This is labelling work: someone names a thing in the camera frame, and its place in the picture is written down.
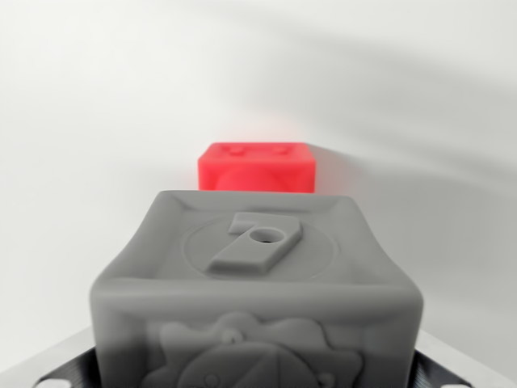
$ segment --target plastic toy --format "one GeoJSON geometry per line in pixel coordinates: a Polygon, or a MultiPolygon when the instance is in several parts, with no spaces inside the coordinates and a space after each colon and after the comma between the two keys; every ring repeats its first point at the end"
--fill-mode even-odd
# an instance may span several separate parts
{"type": "Polygon", "coordinates": [[[198,161],[200,190],[314,192],[304,143],[214,143],[198,161]]]}
{"type": "Polygon", "coordinates": [[[403,388],[422,296],[350,198],[162,192],[91,308],[103,388],[403,388]]]}

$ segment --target gray cube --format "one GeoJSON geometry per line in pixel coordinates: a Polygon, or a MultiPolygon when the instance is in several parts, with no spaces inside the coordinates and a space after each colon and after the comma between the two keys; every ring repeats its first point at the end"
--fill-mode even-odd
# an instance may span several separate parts
{"type": "Polygon", "coordinates": [[[103,388],[405,388],[423,304],[351,198],[172,191],[90,303],[103,388]]]}

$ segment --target hole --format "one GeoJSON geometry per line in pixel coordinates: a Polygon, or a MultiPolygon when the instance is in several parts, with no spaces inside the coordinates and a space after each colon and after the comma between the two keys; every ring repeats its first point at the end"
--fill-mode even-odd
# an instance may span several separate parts
{"type": "Polygon", "coordinates": [[[240,145],[233,145],[228,148],[228,153],[233,156],[242,156],[244,154],[244,147],[240,145]]]}
{"type": "Polygon", "coordinates": [[[287,155],[289,152],[289,148],[283,145],[278,145],[273,148],[273,154],[275,155],[287,155]]]}
{"type": "Polygon", "coordinates": [[[208,388],[217,388],[219,386],[219,377],[216,374],[207,374],[204,377],[204,384],[208,388]]]}
{"type": "Polygon", "coordinates": [[[226,329],[221,336],[223,344],[237,344],[244,340],[244,336],[237,329],[226,329]]]}
{"type": "Polygon", "coordinates": [[[259,243],[277,243],[284,239],[284,234],[276,229],[255,229],[250,237],[259,243]]]}

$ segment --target red block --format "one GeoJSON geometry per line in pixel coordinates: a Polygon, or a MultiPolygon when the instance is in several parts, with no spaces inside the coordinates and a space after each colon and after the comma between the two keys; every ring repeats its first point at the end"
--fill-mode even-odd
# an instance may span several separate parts
{"type": "Polygon", "coordinates": [[[200,190],[314,192],[305,143],[213,143],[198,160],[200,190]]]}

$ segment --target white backdrop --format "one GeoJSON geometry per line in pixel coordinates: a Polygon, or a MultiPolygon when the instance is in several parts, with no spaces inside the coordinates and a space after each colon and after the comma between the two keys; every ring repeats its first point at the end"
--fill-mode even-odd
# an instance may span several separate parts
{"type": "Polygon", "coordinates": [[[315,145],[426,297],[517,380],[513,2],[0,0],[0,371],[87,293],[213,141],[315,145]]]}

